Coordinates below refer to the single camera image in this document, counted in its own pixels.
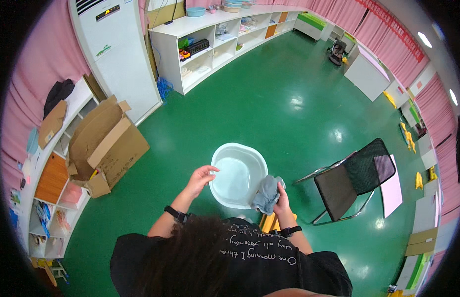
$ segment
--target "black t-shirt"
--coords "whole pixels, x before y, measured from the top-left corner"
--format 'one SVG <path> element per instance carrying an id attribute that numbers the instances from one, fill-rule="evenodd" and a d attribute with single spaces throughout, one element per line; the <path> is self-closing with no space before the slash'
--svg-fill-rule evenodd
<path id="1" fill-rule="evenodd" d="M 231 257 L 221 296 L 264 296 L 284 288 L 320 294 L 351 296 L 352 283 L 333 252 L 305 255 L 284 237 L 263 234 L 256 224 L 231 218 L 230 243 L 220 253 Z M 131 296 L 143 267 L 143 257 L 166 239 L 141 234 L 122 235 L 111 257 L 111 279 L 121 297 Z"/>

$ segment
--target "red banner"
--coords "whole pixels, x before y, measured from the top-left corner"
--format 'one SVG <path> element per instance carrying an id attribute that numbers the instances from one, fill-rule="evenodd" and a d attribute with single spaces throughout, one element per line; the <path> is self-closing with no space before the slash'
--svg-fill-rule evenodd
<path id="1" fill-rule="evenodd" d="M 397 36 L 403 41 L 403 43 L 407 46 L 407 48 L 411 51 L 413 56 L 415 56 L 416 60 L 421 62 L 425 54 L 419 47 L 416 40 L 411 37 L 411 34 L 406 31 L 405 27 L 403 27 L 398 20 L 391 15 L 384 7 L 380 6 L 374 0 L 356 0 L 358 3 L 362 4 L 364 7 L 370 9 L 373 14 L 375 14 L 380 20 L 382 20 L 385 25 L 390 27 L 390 29 L 397 34 Z"/>

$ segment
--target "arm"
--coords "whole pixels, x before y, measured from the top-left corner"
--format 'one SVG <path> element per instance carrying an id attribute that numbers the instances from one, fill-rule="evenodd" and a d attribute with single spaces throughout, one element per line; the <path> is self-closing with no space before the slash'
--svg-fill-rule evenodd
<path id="1" fill-rule="evenodd" d="M 291 208 L 289 207 L 289 199 L 286 194 L 285 189 L 281 186 L 281 183 L 278 183 L 279 190 L 279 200 L 278 203 L 274 206 L 274 213 L 278 217 L 280 229 L 292 228 L 297 226 L 296 220 L 292 216 Z M 288 240 L 297 247 L 305 255 L 309 255 L 313 252 L 309 241 L 307 241 L 306 236 L 304 236 L 302 231 L 297 231 L 292 234 L 291 237 L 288 237 Z"/>
<path id="2" fill-rule="evenodd" d="M 179 195 L 174 199 L 174 202 L 170 205 L 176 211 L 187 213 L 189 207 L 191 206 L 192 201 L 198 197 L 200 192 L 202 192 L 203 187 L 215 179 L 214 174 L 209 174 L 210 171 L 220 171 L 219 169 L 205 165 L 201 168 L 198 168 L 191 175 L 189 183 L 185 189 L 180 192 Z M 176 224 L 174 217 L 165 211 L 157 221 L 152 225 L 149 232 L 147 233 L 148 237 L 161 236 L 164 238 L 169 238 L 172 229 Z"/>

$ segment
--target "blue cable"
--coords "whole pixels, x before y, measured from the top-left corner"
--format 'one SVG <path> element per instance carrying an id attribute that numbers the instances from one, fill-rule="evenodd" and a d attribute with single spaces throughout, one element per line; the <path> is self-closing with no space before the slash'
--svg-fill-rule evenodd
<path id="1" fill-rule="evenodd" d="M 161 95 L 162 105 L 167 105 L 166 98 L 173 89 L 174 85 L 170 81 L 161 76 L 157 78 L 157 90 L 159 91 L 159 95 Z"/>
<path id="2" fill-rule="evenodd" d="M 154 23 L 152 24 L 152 29 L 150 30 L 150 45 L 153 49 L 155 49 L 157 51 L 157 53 L 159 54 L 159 63 L 156 65 L 156 75 L 157 75 L 157 81 L 156 81 L 156 84 L 157 84 L 157 90 L 159 91 L 159 95 L 161 96 L 161 99 L 162 99 L 162 105 L 167 105 L 167 96 L 169 96 L 169 92 L 172 91 L 174 89 L 174 85 L 166 80 L 165 78 L 159 76 L 159 66 L 161 65 L 161 53 L 159 52 L 159 50 L 154 46 L 154 44 L 152 44 L 152 32 L 154 31 L 154 25 L 156 23 L 156 19 L 157 19 L 157 16 L 159 15 L 159 12 L 161 11 L 162 9 L 162 4 L 164 4 L 164 1 L 165 0 L 162 0 L 162 3 L 161 3 L 161 6 L 159 7 L 159 10 L 157 11 L 157 14 L 156 14 L 156 18 L 154 19 Z"/>

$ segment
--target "black wristband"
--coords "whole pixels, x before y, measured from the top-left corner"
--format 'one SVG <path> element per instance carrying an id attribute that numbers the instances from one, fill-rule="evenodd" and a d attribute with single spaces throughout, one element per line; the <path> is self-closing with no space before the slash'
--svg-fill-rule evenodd
<path id="1" fill-rule="evenodd" d="M 301 226 L 295 226 L 295 227 L 292 227 L 292 228 L 284 228 L 281 231 L 271 230 L 271 231 L 269 231 L 269 233 L 270 234 L 281 235 L 281 236 L 283 236 L 285 238 L 288 238 L 288 237 L 291 237 L 291 235 L 294 232 L 298 232 L 298 231 L 302 231 L 302 230 L 303 230 L 303 228 L 301 228 Z"/>
<path id="2" fill-rule="evenodd" d="M 176 211 L 169 205 L 164 207 L 164 211 L 167 211 L 168 213 L 170 213 L 175 218 L 175 220 L 181 224 L 187 222 L 187 219 L 189 218 L 189 216 L 186 213 Z"/>

